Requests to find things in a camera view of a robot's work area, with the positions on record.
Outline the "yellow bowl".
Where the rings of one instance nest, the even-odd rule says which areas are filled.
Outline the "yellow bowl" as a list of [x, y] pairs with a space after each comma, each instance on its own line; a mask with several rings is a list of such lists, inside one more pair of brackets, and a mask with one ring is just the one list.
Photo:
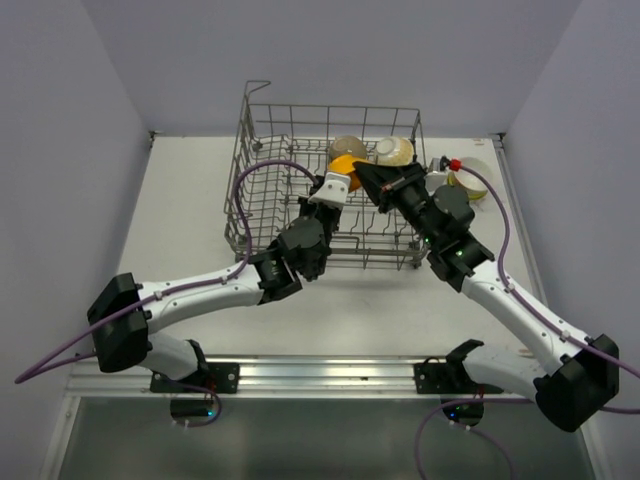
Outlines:
[[354, 164], [360, 162], [361, 158], [351, 154], [344, 154], [331, 160], [328, 165], [328, 171], [348, 176], [350, 179], [349, 191], [354, 192], [361, 188], [361, 182], [356, 174]]

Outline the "beige bowl with sunflower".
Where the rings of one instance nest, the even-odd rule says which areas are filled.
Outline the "beige bowl with sunflower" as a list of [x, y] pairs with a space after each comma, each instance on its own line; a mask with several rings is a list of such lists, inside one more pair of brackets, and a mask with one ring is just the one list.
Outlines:
[[469, 174], [475, 175], [479, 180], [479, 176], [484, 178], [489, 183], [493, 181], [493, 174], [488, 164], [476, 157], [460, 157], [462, 162], [462, 168], [459, 171], [466, 171]]

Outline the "grey wire dish rack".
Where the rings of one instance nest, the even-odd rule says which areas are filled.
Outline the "grey wire dish rack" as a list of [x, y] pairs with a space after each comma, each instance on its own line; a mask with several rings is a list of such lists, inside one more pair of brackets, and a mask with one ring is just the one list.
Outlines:
[[[403, 137], [414, 146], [414, 160], [426, 162], [417, 108], [259, 100], [269, 85], [247, 81], [240, 108], [229, 180], [251, 166], [258, 169], [225, 201], [224, 237], [237, 256], [247, 246], [266, 248], [298, 216], [308, 177], [326, 172], [328, 149], [338, 136], [360, 138], [369, 160], [380, 139]], [[427, 254], [408, 222], [397, 211], [380, 214], [363, 190], [348, 196], [331, 248], [330, 265], [356, 269], [417, 269]]]

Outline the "lime green bowl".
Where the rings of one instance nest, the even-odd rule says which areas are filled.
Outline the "lime green bowl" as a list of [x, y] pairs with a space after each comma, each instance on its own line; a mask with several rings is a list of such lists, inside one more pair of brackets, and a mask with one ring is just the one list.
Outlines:
[[481, 201], [488, 194], [488, 189], [484, 183], [475, 175], [469, 174], [466, 171], [450, 171], [447, 177], [447, 183], [461, 187], [472, 202]]

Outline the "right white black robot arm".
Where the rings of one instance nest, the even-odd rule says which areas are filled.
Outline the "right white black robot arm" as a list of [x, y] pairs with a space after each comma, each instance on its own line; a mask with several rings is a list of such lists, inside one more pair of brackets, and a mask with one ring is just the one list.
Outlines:
[[570, 325], [522, 290], [494, 255], [471, 233], [475, 213], [460, 186], [426, 188], [417, 164], [393, 167], [357, 161], [355, 174], [370, 200], [385, 213], [397, 210], [427, 244], [432, 271], [476, 302], [533, 354], [513, 360], [483, 343], [467, 342], [450, 355], [445, 379], [468, 392], [486, 384], [536, 403], [565, 432], [576, 431], [619, 392], [619, 347]]

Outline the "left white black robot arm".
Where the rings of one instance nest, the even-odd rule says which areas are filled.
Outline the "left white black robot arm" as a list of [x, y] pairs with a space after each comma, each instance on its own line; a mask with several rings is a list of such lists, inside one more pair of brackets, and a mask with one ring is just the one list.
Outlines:
[[342, 210], [307, 198], [299, 204], [298, 218], [267, 249], [225, 270], [168, 282], [114, 276], [87, 312], [101, 372], [140, 366], [185, 392], [201, 390], [209, 375], [201, 347], [165, 329], [219, 310], [281, 301], [323, 275]]

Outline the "cream white bowl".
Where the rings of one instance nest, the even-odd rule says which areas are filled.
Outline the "cream white bowl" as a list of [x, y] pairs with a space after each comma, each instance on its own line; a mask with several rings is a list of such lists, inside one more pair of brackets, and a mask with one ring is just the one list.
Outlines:
[[374, 148], [374, 161], [378, 165], [405, 166], [413, 161], [413, 157], [413, 144], [399, 136], [384, 137]]

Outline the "beige brown glazed bowl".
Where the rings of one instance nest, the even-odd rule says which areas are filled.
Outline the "beige brown glazed bowl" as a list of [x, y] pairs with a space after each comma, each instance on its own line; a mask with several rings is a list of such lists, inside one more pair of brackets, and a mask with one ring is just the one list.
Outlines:
[[336, 137], [330, 144], [328, 155], [331, 161], [343, 156], [351, 155], [355, 158], [366, 159], [367, 148], [360, 138], [352, 135]]

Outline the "aluminium mounting rail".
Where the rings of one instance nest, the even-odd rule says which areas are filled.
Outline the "aluminium mounting rail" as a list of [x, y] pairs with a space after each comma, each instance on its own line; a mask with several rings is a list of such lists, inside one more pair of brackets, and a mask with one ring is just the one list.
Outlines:
[[[211, 356], [213, 389], [241, 399], [414, 399], [506, 394], [530, 397], [537, 376], [533, 360], [505, 351], [482, 355], [481, 371], [468, 379], [447, 375], [442, 356]], [[65, 388], [76, 398], [201, 400], [141, 367], [100, 372], [94, 360], [76, 364]]]

